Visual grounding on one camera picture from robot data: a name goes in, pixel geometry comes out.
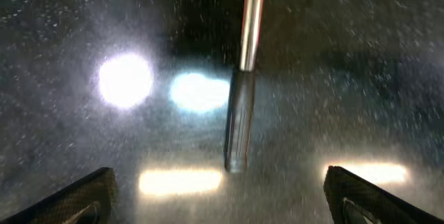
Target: black pen grip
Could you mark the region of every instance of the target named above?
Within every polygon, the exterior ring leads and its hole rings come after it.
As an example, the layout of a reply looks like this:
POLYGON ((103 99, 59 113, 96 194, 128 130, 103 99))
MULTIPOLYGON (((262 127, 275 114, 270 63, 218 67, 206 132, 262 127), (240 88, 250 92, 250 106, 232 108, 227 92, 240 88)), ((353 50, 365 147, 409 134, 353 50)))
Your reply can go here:
POLYGON ((242 173, 247 168, 254 103, 254 71, 235 71, 230 88, 225 141, 225 169, 228 172, 242 173))

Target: metal rod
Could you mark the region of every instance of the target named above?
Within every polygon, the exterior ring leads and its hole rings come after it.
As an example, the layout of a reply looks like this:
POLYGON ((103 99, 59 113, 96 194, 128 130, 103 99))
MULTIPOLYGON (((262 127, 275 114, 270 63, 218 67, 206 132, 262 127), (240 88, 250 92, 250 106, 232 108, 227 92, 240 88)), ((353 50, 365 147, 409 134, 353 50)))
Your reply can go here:
POLYGON ((245 0, 244 23, 241 37, 241 60, 239 64, 241 71, 252 71, 255 68, 262 2, 263 0, 245 0))

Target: screwdriver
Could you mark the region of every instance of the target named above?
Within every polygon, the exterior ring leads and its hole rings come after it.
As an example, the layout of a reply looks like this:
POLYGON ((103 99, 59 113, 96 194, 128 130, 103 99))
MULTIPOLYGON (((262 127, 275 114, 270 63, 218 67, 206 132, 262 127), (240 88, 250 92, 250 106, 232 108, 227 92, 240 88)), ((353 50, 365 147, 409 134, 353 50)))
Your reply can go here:
POLYGON ((263 0, 244 1, 239 68, 232 75, 225 136, 225 169, 243 173, 248 163, 251 120, 255 103, 255 59, 263 0))

